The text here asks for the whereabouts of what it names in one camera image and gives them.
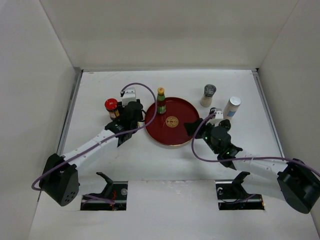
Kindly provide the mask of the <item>green label sauce bottle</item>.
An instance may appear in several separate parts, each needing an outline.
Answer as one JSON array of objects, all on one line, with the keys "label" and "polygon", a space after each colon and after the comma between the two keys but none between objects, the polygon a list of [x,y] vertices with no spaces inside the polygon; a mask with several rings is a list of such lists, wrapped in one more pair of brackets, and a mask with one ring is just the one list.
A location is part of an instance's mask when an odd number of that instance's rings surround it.
[{"label": "green label sauce bottle", "polygon": [[165,97],[165,89],[163,87],[159,87],[157,89],[157,113],[164,114],[166,112],[166,97]]}]

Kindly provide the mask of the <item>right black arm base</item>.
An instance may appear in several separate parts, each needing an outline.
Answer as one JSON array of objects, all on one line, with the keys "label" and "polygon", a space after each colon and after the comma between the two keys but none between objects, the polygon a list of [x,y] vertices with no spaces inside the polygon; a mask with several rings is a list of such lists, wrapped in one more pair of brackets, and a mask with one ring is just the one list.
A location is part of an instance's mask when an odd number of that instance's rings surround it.
[{"label": "right black arm base", "polygon": [[218,208],[220,211],[264,210],[260,194],[250,194],[242,186],[249,172],[239,173],[233,180],[215,182]]}]

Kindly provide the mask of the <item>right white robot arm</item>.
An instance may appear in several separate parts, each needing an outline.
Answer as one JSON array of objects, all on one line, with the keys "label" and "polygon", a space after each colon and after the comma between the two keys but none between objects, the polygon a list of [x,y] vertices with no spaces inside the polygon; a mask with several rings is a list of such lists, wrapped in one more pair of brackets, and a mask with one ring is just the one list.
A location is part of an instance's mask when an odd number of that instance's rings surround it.
[{"label": "right white robot arm", "polygon": [[240,173],[232,181],[232,192],[238,199],[254,194],[285,201],[294,210],[308,214],[320,198],[320,174],[296,158],[256,156],[232,144],[231,123],[209,122],[211,116],[185,123],[193,140],[202,139],[217,155],[216,163]]}]

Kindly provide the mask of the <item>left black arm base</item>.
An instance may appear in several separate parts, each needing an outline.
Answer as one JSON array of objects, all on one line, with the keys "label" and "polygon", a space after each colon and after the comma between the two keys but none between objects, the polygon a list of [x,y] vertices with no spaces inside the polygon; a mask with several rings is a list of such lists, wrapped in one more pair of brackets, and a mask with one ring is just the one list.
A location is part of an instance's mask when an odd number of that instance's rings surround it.
[{"label": "left black arm base", "polygon": [[126,211],[128,186],[127,181],[113,181],[102,172],[96,173],[106,182],[99,193],[89,193],[82,196],[81,211]]}]

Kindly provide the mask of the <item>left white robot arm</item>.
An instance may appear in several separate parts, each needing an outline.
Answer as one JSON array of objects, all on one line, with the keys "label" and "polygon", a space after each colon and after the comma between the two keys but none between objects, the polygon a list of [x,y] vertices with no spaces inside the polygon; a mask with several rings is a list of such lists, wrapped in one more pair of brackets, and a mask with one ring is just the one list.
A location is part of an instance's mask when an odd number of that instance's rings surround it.
[{"label": "left white robot arm", "polygon": [[89,165],[108,151],[129,140],[143,121],[140,100],[130,101],[120,116],[108,123],[93,139],[62,156],[54,153],[46,161],[39,188],[61,207],[68,205],[79,192],[78,169]]}]

